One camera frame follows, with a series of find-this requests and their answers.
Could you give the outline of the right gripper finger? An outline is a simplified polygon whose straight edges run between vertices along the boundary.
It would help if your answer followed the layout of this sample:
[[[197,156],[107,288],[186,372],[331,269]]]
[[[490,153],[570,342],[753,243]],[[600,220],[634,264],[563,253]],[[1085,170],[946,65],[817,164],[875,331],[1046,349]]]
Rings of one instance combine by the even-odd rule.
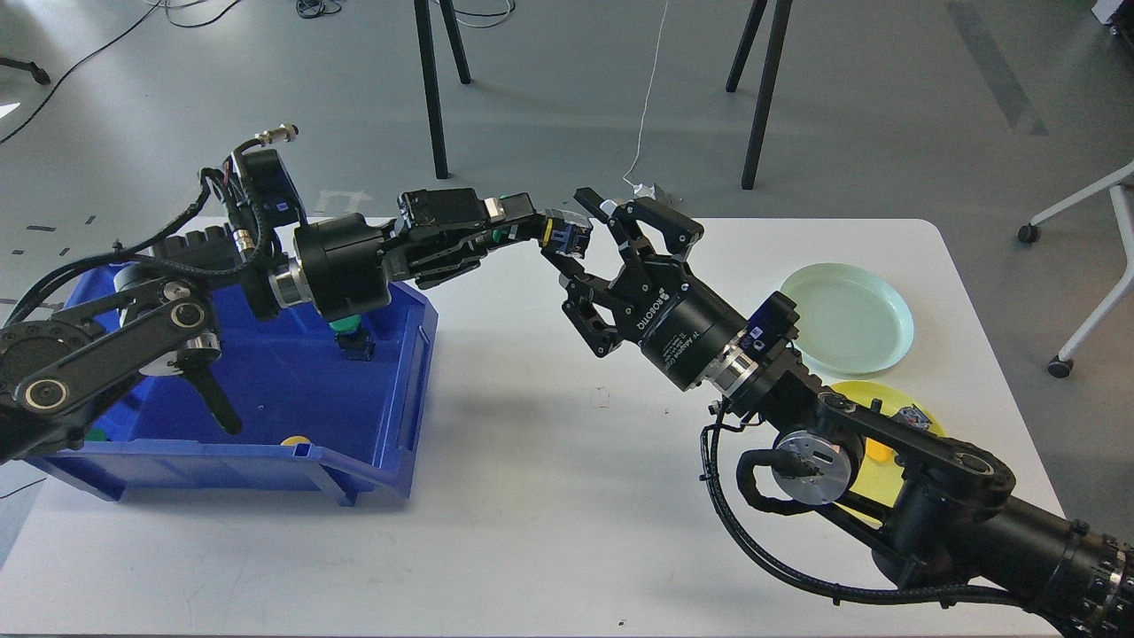
[[[687,263],[692,247],[703,238],[704,226],[652,197],[625,203],[600,197],[579,187],[576,202],[611,233],[623,260],[615,284],[699,284]]]
[[[610,311],[618,307],[618,301],[609,292],[608,280],[589,274],[578,260],[551,249],[542,249],[541,254],[559,271],[560,284],[567,294],[562,313],[572,320],[572,326],[599,358],[611,354],[621,344],[621,337],[617,327],[606,323],[598,311],[598,307]]]

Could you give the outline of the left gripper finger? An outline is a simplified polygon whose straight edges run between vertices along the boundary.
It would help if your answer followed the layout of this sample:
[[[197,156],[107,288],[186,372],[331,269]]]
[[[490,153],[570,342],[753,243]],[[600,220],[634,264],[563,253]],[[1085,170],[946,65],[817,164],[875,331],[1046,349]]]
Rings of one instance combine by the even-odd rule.
[[[451,190],[401,193],[396,235],[411,241],[431,241],[443,233],[502,229],[536,214],[526,193],[513,197],[481,199],[469,187]]]
[[[446,249],[426,255],[412,262],[412,279],[420,290],[442,284],[447,280],[460,277],[479,267],[479,262],[486,257],[490,249],[483,244],[459,244],[452,249]]]

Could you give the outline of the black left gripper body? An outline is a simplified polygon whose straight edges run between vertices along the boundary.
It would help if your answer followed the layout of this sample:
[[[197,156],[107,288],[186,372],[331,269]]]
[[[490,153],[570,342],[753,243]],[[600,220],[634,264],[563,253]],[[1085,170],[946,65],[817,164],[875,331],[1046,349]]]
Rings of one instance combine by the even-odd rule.
[[[301,271],[313,303],[329,322],[386,306],[392,301],[390,284],[413,280],[414,260],[468,244],[484,231],[411,241],[396,235],[396,218],[373,227],[361,215],[342,215],[295,230]]]

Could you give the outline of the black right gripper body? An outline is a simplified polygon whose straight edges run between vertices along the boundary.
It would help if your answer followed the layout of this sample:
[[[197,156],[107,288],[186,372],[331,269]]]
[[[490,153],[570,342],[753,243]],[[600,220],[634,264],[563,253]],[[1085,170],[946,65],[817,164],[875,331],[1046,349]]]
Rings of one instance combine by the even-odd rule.
[[[609,294],[618,307],[598,307],[599,314],[682,391],[709,381],[738,394],[758,375],[758,356],[741,344],[748,323],[706,284],[615,284],[616,278]]]

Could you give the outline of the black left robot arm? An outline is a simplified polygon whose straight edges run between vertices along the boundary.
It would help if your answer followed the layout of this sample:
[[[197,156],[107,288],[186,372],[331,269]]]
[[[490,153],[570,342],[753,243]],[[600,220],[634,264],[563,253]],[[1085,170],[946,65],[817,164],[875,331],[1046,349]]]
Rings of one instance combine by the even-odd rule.
[[[201,171],[198,196],[153,237],[58,267],[23,296],[3,326],[5,461],[81,448],[145,376],[185,378],[215,423],[239,433],[210,371],[219,288],[239,284],[263,322],[307,303],[340,322],[389,304],[393,282],[429,288],[500,246],[549,241],[550,223],[523,193],[409,192],[382,226],[359,214],[308,222],[272,150],[298,133],[284,124],[244,141]]]

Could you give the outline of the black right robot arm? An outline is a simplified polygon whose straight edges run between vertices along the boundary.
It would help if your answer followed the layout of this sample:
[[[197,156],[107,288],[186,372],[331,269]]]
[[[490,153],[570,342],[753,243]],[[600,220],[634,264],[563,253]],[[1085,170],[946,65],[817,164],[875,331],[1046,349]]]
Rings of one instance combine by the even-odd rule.
[[[703,226],[652,198],[551,215],[536,238],[562,274],[564,314],[598,356],[624,342],[679,389],[721,399],[701,433],[706,492],[742,552],[778,581],[835,604],[996,604],[1036,614],[1065,637],[1129,637],[1131,545],[1015,497],[1007,463],[827,388],[802,363],[795,303],[782,294],[744,316],[693,274]],[[761,548],[726,500],[719,439],[767,423],[772,446],[741,453],[734,480],[750,508],[813,513],[871,550],[890,589],[798,571]]]

